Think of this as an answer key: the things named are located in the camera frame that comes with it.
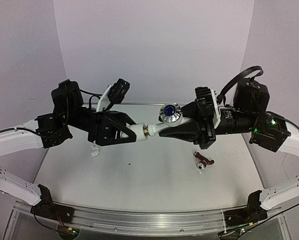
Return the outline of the white faucet chrome knob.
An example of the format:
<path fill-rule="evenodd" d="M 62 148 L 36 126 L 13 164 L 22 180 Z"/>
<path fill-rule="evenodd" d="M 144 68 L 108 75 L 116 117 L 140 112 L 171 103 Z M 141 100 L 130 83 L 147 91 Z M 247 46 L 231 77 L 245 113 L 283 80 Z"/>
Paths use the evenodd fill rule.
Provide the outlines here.
<path fill-rule="evenodd" d="M 179 104 L 169 102 L 159 110 L 160 123 L 149 123 L 143 128 L 143 133 L 147 137 L 158 135 L 161 131 L 175 128 L 192 121 L 189 117 L 183 117 L 182 109 Z"/>

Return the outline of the white elbow fitting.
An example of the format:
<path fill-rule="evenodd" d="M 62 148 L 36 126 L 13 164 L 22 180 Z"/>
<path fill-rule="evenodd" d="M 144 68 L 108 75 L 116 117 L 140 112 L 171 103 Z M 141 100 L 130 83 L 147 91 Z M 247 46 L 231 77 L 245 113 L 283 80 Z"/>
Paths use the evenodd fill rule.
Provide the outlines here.
<path fill-rule="evenodd" d="M 126 126 L 124 130 L 120 132 L 119 136 L 127 143 L 142 142 L 148 139 L 148 135 L 145 133 L 144 123 Z"/>

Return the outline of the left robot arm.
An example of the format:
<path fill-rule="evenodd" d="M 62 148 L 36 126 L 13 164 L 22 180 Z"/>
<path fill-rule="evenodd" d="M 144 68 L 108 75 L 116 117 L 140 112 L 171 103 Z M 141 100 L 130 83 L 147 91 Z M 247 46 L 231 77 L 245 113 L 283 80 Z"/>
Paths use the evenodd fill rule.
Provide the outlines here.
<path fill-rule="evenodd" d="M 97 146 L 134 143 L 137 135 L 128 127 L 135 122 L 126 114 L 111 108 L 120 104 L 130 83 L 118 79 L 98 98 L 96 108 L 84 107 L 83 90 L 76 81 L 59 83 L 51 92 L 54 109 L 18 126 L 0 130 L 0 157 L 31 149 L 49 149 L 72 139 L 70 127 L 87 133 L 87 140 Z M 50 190 L 0 169 L 0 191 L 12 195 L 37 209 L 47 218 L 57 213 Z"/>

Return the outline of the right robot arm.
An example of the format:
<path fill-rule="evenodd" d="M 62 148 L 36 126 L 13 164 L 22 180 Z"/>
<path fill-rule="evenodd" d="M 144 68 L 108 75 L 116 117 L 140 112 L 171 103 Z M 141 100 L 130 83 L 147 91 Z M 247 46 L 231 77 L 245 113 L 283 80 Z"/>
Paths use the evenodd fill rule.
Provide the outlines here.
<path fill-rule="evenodd" d="M 218 135 L 250 133 L 250 144 L 272 152 L 289 153 L 299 157 L 299 127 L 281 115 L 268 111 L 268 88 L 254 78 L 238 81 L 233 105 L 218 107 L 220 123 L 213 122 L 212 95 L 207 87 L 195 90 L 194 101 L 181 107 L 183 117 L 190 121 L 162 130 L 160 137 L 174 138 L 209 148 Z"/>

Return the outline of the white elbow fitting far left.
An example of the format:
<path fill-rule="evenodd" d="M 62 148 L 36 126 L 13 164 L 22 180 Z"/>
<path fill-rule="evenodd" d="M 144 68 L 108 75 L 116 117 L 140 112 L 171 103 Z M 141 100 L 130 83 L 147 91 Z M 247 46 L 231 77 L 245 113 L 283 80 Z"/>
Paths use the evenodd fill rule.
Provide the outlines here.
<path fill-rule="evenodd" d="M 91 150 L 90 150 L 91 157 L 95 158 L 95 157 L 99 156 L 99 154 L 100 154 L 100 148 L 99 148 L 99 146 L 97 144 L 95 144 L 95 143 L 92 144 L 91 145 Z"/>

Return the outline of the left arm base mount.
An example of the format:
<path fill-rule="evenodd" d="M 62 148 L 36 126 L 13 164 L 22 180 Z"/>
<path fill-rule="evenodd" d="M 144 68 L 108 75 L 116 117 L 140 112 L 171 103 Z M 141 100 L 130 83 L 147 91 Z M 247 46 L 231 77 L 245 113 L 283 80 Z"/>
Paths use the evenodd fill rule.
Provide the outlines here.
<path fill-rule="evenodd" d="M 39 202 L 31 207 L 30 212 L 45 219 L 59 221 L 61 224 L 70 224 L 74 216 L 74 208 L 57 204 L 53 201 L 50 190 L 39 184 L 40 190 Z"/>

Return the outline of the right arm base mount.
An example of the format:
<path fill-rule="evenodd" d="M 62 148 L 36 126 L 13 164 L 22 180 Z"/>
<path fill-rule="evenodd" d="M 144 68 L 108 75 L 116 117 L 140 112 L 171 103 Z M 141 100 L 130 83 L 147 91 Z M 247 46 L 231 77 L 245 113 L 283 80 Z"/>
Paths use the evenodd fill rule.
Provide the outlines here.
<path fill-rule="evenodd" d="M 236 227 L 266 220 L 268 214 L 267 210 L 261 207 L 261 193 L 261 190 L 252 192 L 248 196 L 247 205 L 245 207 L 225 211 L 225 225 L 227 227 Z"/>

